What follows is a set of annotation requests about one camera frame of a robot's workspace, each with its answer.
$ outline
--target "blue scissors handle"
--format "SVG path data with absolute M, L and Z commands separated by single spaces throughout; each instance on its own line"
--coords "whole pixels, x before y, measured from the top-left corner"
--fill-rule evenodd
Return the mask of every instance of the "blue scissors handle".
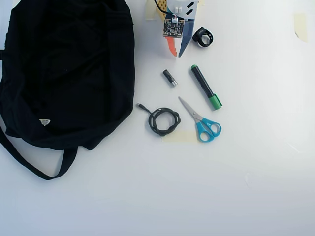
M 208 130 L 205 129 L 205 127 L 203 127 L 201 122 L 197 122 L 196 125 L 197 125 L 197 130 L 198 130 L 198 137 L 201 142 L 208 143 L 208 142 L 211 142 L 213 139 L 215 139 L 212 133 L 210 133 Z M 206 134 L 208 136 L 208 139 L 206 140 L 203 139 L 201 137 L 202 134 Z
M 220 135 L 220 133 L 222 131 L 222 126 L 219 123 L 214 122 L 212 120 L 208 120 L 206 118 L 203 118 L 201 122 L 204 123 L 208 127 L 208 129 L 210 129 L 210 131 L 212 132 L 212 135 L 214 137 L 217 137 Z M 212 129 L 213 126 L 215 126 L 217 128 L 216 132 Z

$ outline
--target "marker cap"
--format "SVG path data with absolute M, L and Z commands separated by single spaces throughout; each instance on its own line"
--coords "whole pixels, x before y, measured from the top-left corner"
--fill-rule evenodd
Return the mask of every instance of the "marker cap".
M 213 97 L 210 97 L 209 100 L 210 100 L 210 102 L 211 102 L 211 104 L 215 110 L 218 110 L 222 107 L 222 103 L 220 102 L 220 100 L 216 94 Z

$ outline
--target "tape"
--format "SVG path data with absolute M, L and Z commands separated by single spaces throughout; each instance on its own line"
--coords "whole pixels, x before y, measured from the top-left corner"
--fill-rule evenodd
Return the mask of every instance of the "tape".
M 157 6 L 153 0 L 147 0 L 146 2 L 146 21 L 155 20 L 155 15 L 157 12 Z
M 303 42 L 308 42 L 307 17 L 304 13 L 294 14 L 294 29 L 296 36 Z
M 196 131 L 177 130 L 171 134 L 162 137 L 166 143 L 198 143 Z

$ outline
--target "battery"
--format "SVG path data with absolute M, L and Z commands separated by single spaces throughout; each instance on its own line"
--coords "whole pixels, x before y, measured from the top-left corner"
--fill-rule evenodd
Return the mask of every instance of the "battery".
M 165 77 L 167 78 L 167 80 L 171 83 L 171 85 L 173 87 L 175 87 L 177 85 L 176 80 L 173 78 L 173 76 L 171 75 L 171 73 L 169 73 L 168 70 L 163 71 L 163 75 L 165 75 Z

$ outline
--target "orange plastic piece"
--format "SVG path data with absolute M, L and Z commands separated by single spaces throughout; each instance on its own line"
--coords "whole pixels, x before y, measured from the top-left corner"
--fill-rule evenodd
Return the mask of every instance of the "orange plastic piece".
M 175 57 L 177 57 L 177 51 L 175 47 L 175 38 L 171 38 L 171 37 L 165 37 L 165 38 L 167 40 L 169 50 Z

